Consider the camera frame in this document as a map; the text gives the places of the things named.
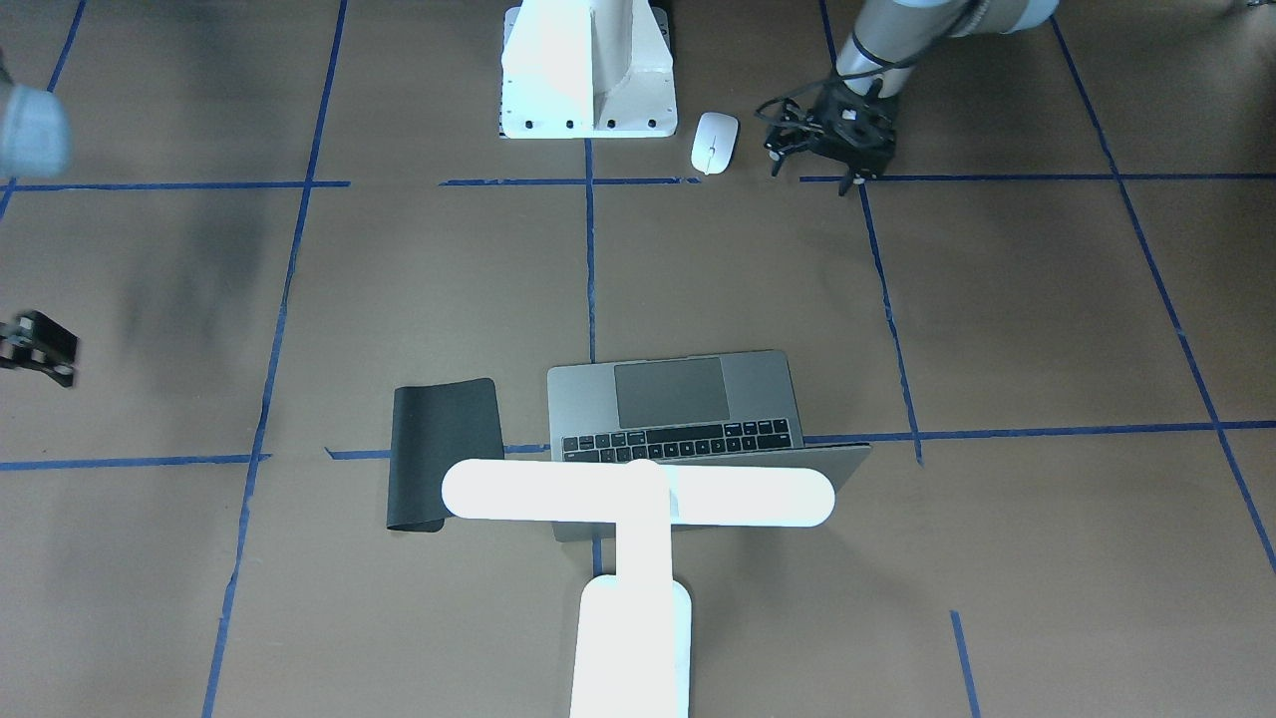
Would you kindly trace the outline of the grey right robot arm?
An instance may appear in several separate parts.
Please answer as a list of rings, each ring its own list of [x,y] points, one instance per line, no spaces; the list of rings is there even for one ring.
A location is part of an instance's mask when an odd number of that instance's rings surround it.
[[[71,156],[68,114],[55,94],[19,85],[1,69],[3,185],[15,179],[54,179]],[[43,312],[27,310],[3,321],[3,369],[45,374],[64,388],[77,383],[79,341]]]

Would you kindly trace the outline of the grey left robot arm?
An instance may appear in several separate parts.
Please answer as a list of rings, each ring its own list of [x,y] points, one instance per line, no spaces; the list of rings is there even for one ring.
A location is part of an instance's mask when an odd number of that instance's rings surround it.
[[[947,38],[1012,34],[1057,13],[1057,1],[866,1],[819,82],[766,99],[771,176],[809,152],[843,166],[838,194],[883,176],[894,159],[900,97],[914,68]]]

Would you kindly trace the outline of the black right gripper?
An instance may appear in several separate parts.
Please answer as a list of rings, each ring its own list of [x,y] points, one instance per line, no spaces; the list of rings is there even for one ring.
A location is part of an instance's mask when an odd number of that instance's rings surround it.
[[[77,385],[78,335],[43,312],[20,312],[1,324],[1,367],[45,374],[64,388]]]

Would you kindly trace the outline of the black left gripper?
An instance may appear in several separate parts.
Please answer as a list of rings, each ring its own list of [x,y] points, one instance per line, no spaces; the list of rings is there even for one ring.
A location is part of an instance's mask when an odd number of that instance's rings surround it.
[[[884,97],[884,82],[873,79],[865,94],[843,79],[820,79],[791,94],[766,99],[763,147],[771,177],[778,177],[790,156],[810,152],[843,165],[837,194],[879,179],[896,156],[896,97]]]

